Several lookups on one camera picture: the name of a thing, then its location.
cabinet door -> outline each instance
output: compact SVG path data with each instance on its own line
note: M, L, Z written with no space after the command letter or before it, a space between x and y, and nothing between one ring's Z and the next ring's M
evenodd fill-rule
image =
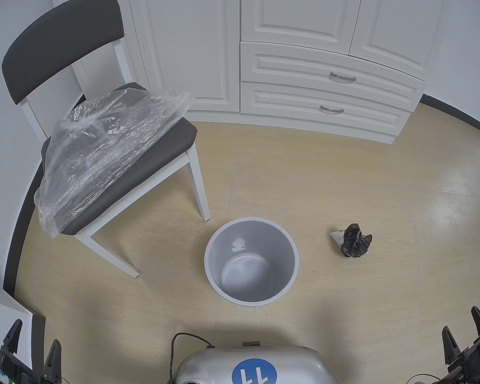
M347 53L360 0L242 0L243 41Z
M134 0L133 22L152 91L190 92L191 109L240 110L240 4Z
M450 5L450 0L362 0L350 55L426 80Z

blue circular logo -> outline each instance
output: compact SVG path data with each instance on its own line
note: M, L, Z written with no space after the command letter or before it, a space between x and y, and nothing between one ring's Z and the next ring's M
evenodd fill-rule
M266 360L244 360L233 370L232 382L233 384L275 384L276 370Z

cable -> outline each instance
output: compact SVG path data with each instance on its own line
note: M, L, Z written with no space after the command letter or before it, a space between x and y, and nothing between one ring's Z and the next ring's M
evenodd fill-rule
M197 339L202 340L204 343L206 343L207 348L215 348L210 342L206 341L203 337L200 337L200 336L197 336L197 335L194 335L194 334L191 334L191 333L185 333L185 332L177 333L172 339L172 350L171 350L171 355L170 355L170 371L169 371L170 382L169 382L169 384L173 384L173 345L175 343L175 339L177 338L177 336L180 336L180 335L187 335L187 336L196 337Z
M408 382L409 382L411 379L413 379L414 377L417 377L417 376L430 376L430 377L434 377L434 378L437 379L438 381L441 380L439 377L430 375L429 373L419 373L419 374L417 374L417 375L413 375L412 377L410 377L405 384L408 384Z

transparent plastic wrap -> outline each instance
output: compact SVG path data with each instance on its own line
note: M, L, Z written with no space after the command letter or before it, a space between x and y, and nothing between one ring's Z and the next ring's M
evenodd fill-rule
M61 233L180 120L192 95L134 88L85 101L59 121L35 193L42 229Z

dark gray backrest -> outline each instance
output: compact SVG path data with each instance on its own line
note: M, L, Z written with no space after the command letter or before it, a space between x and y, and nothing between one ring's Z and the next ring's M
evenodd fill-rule
M1 65L15 104L63 68L124 36L117 0L69 0L25 29Z

